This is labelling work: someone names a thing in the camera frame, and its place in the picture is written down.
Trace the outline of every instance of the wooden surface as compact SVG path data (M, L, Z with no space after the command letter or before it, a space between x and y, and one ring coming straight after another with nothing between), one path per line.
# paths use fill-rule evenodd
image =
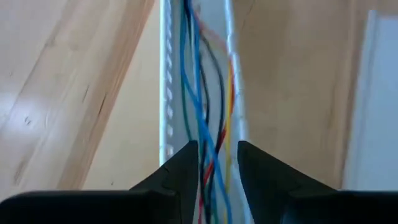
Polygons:
M0 198L83 185L153 1L0 1Z
M234 0L251 140L341 187L351 105L370 9L396 1Z
M0 0L0 198L127 189L156 169L155 2L141 36L152 0ZM234 0L253 143L339 187L367 10L396 5Z

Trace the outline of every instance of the orange wire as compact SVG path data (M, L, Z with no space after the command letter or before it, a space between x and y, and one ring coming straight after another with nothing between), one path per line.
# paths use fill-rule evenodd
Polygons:
M201 32L206 32L210 36L210 38L213 39L213 41L215 41L216 44L222 49L222 51L225 54L228 54L228 50L227 50L227 47L226 47L226 44L225 44L224 40L221 39L213 30L207 28L207 26L203 23L203 21L201 21L199 19L199 16L198 16L196 11L194 12L194 16L196 17L196 20L199 23L200 31ZM229 59L228 67L229 67L229 70L231 72L231 75L233 75L234 74L234 70L233 70L232 60L231 59ZM231 107L227 108L227 110L229 109L229 113L232 114L233 105L234 105L234 83L233 82L231 82L231 96L230 97L231 97ZM221 143L224 141L225 136L226 136L226 126L224 125L223 130L221 132L221 138L220 138ZM206 173L205 173L205 176L204 176L205 185L207 184L209 176L210 176L211 172L214 169L213 167L214 167L214 162L212 161L210 163L210 165L207 167L207 170L206 170ZM200 197L200 199L199 199L199 216L198 216L198 223L199 224L201 224L202 209L203 209L203 200Z

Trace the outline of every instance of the red wire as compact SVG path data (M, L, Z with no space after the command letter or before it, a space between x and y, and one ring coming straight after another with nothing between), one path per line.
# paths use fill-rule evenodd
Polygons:
M232 113L233 106L234 106L234 96L235 96L235 92L234 92L234 83L232 82L232 94L231 94L231 103L232 103L232 107L231 107L230 113ZM225 125L224 125L223 131L221 132L221 138L220 138L221 143L224 141L225 134L226 134L226 130L225 130ZM212 162L210 163L210 165L207 167L205 176L204 176L204 178L203 178L203 180L204 180L204 185L207 184L207 180L209 179L209 176L210 176L211 172L213 171L213 166L214 166L213 164L214 164L214 162L212 161ZM201 224L201 213L202 213L202 209L203 209L203 200L202 200L201 197L200 197L200 199L199 199L199 217L198 217L198 224Z

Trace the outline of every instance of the black wire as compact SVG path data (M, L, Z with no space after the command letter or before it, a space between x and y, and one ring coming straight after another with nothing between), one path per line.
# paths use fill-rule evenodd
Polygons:
M208 85L206 81L206 75L205 75L205 70L203 69L203 64L202 64L202 59L200 55L200 74L201 74L201 80L203 82L203 87L205 89L205 98L206 98L206 125L209 126L210 122L210 97L209 97L209 91L208 91ZM210 200L205 199L205 182L204 182L204 173L205 173L205 157L207 153L207 141L203 141L203 150L201 154L201 159L200 159L200 194L201 198L203 200L203 204L205 205L205 219L207 223L211 222L211 209L210 209Z
M221 73L221 68L220 68L220 65L219 65L219 63L217 61L217 58L215 57L214 52L211 49L210 44L207 41L206 37L204 37L203 35L202 35L202 41L205 44L205 46L207 48L207 51L210 54L211 60L213 61L213 64L214 64L214 66L216 68L216 71L217 71L217 74L218 74L218 81L220 83L220 98L221 98L221 104L220 104L221 111L220 112L221 113L220 113L220 121L218 123L218 134L217 134L217 143L216 143L216 154L218 156L218 153L220 152L221 145L222 145L221 135L222 135L222 132L223 132L224 114L225 114L224 80L223 80L223 75ZM208 191L207 200L209 202L211 201L211 191L213 190L214 174L215 174L215 170L213 169L211 171L211 174L210 174L209 185L208 185L209 187L207 189L207 191Z
M183 1L184 4L184 11L185 15L187 17L187 24L188 24L188 30L191 30L191 14L188 8L188 3L187 0ZM188 32L188 37L190 40L192 40L192 35L191 32ZM208 91L208 85L206 81L206 75L205 71L203 69L203 64L202 64L202 59L200 55L200 75L201 75L201 81L203 82L203 87L205 89L205 98L206 98L206 118L205 122L206 125L209 126L210 122L210 96L209 96L209 91ZM204 183L204 173L205 173L205 158L206 158L206 148L207 148L207 141L203 141L203 150L200 158L200 167L199 167L199 183L200 183L200 195L201 195L201 200L204 204L205 208L205 220L207 223L210 224L211 222L211 207L210 207L210 201L206 200L205 198L205 183Z

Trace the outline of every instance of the wire bundle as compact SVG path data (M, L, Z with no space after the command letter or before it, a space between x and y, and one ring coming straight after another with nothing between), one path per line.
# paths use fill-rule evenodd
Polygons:
M192 87L189 84L187 74L185 71L185 45L186 36L188 30L192 30L192 34L189 33L189 39L192 41L192 53L194 61L194 76L195 76L195 88L196 95L194 94ZM193 102L195 108L195 115L198 123L198 138L200 148L200 202L199 202L199 217L198 223L201 223L202 209L205 208L205 219L207 223L211 223L211 215L214 216L215 223L218 223L218 213L215 197L215 185L213 183L214 177L216 176L217 183L221 189L221 193L226 205L225 219L226 223L232 223L232 212L231 204L228 198L229 183L231 179L231 152L230 152L230 135L231 135L231 114L233 109L234 92L232 82L232 64L229 61L228 64L228 99L227 99L227 116L226 124L224 124L224 104L225 104L225 90L223 76L221 73L220 65L211 49L210 43L201 32L208 31L212 37L218 40L218 43L223 43L220 38L215 35L212 31L208 30L204 24L199 20L195 14L192 3L190 0L182 0L182 11L181 11L181 29L180 29L180 66L181 66L181 89L182 89L182 104L183 104L183 117L185 123L185 129L189 140L192 140L192 134L189 128L187 106L185 102L185 90L188 91L189 97ZM216 68L218 74L218 80L220 83L220 98L221 98L221 109L220 109L220 120L218 123L218 134L216 145L210 136L208 129L210 122L210 97L208 92L208 86L206 82L206 75L201 62L200 53L200 41L202 41L210 55L211 61ZM226 47L221 44L221 48L226 52ZM202 109L202 93L201 84L205 91L206 100L206 112L205 119L203 120L203 109ZM223 177L221 175L220 163L218 162L218 153L220 152L221 145L224 139L226 139L226 182L223 183Z

